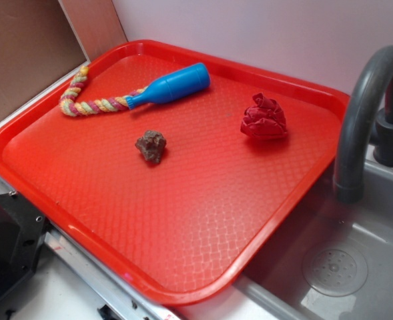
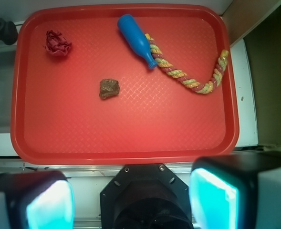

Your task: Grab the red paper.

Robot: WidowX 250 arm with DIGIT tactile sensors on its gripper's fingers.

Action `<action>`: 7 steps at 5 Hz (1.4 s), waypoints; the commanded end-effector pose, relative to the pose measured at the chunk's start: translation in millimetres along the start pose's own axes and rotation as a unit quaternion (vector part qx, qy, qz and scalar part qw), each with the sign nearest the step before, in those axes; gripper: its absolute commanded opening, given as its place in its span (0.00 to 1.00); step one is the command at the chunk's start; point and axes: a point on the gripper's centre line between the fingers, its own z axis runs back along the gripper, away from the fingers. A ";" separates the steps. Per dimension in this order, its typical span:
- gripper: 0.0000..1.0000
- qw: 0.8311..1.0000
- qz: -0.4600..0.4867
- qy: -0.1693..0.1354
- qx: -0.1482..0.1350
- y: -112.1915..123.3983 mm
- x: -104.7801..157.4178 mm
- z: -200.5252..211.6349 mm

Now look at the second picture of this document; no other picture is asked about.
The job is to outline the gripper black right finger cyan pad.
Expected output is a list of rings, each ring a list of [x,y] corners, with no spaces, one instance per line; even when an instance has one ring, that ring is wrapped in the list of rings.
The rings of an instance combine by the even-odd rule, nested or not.
[[[202,229],[281,229],[281,152],[200,157],[189,198]]]

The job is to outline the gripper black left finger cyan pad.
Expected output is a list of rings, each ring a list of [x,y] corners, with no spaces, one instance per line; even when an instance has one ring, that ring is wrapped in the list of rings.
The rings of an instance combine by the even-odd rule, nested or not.
[[[72,229],[74,215],[62,172],[0,174],[0,229]]]

